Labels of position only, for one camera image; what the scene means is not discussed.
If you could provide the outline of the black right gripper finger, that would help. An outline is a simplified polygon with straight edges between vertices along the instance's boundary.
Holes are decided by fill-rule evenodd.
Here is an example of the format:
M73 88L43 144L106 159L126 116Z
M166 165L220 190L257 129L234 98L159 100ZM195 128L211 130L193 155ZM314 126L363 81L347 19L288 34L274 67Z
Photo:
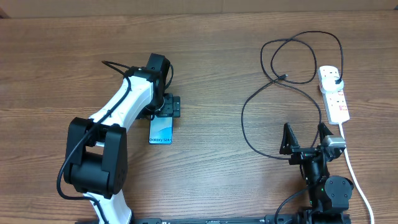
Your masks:
M320 123L318 125L318 132L320 137L320 143L318 145L329 146L330 145L329 136L332 136L333 133L327 128L325 123Z
M279 154L290 155L299 151L299 143L289 123L284 124Z

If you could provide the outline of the Samsung Galaxy smartphone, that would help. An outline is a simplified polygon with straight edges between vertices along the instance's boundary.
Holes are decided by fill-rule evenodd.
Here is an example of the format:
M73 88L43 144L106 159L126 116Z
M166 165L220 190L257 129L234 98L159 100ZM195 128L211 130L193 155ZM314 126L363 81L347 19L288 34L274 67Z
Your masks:
M173 118L155 117L150 122L149 143L170 145L173 139Z

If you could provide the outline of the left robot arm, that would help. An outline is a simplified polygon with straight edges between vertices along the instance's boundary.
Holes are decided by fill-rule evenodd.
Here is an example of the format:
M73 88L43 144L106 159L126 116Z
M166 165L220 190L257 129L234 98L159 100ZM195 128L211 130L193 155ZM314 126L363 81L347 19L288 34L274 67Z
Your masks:
M89 118L74 118L69 127L65 160L57 192L67 200L87 200L95 223L135 223L123 193L127 178L127 132L133 122L148 119L149 143L170 145L180 97L166 93L174 68L163 55L151 54L144 67L105 61L123 82L114 96Z

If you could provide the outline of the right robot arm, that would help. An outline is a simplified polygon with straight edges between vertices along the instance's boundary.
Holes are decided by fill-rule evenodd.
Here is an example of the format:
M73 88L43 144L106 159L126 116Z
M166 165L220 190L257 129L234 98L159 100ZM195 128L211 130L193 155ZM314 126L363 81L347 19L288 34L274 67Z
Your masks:
M299 165L306 188L287 198L283 204L308 192L310 206L302 207L294 215L279 216L277 209L274 223L350 223L348 215L354 183L346 177L330 175L327 163L339 158L346 149L343 137L334 135L324 123L318 125L320 143L315 147L300 147L289 123L284 124L280 154L289 155L290 165Z

